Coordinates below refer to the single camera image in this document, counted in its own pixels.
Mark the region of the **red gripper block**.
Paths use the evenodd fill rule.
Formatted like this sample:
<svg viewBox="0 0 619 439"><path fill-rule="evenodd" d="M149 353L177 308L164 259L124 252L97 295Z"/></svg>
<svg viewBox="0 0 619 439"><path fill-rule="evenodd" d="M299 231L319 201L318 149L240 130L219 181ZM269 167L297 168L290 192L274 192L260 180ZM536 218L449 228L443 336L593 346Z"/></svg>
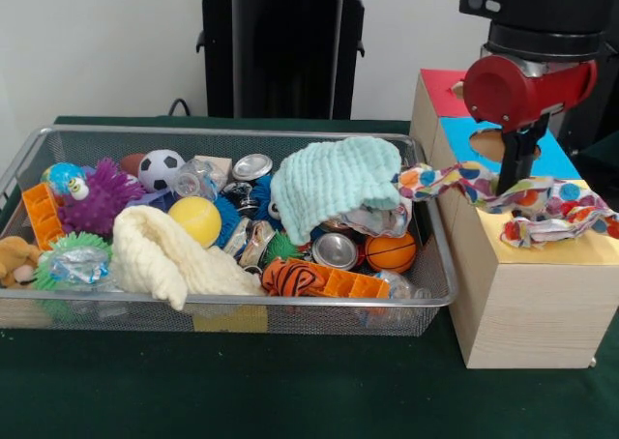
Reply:
<svg viewBox="0 0 619 439"><path fill-rule="evenodd" d="M521 178L528 178L549 116L589 97L598 78L594 60L579 63L533 62L489 54L476 61L463 80L463 99L478 122L501 126L504 154L497 184L503 194L517 182L521 131Z"/></svg>

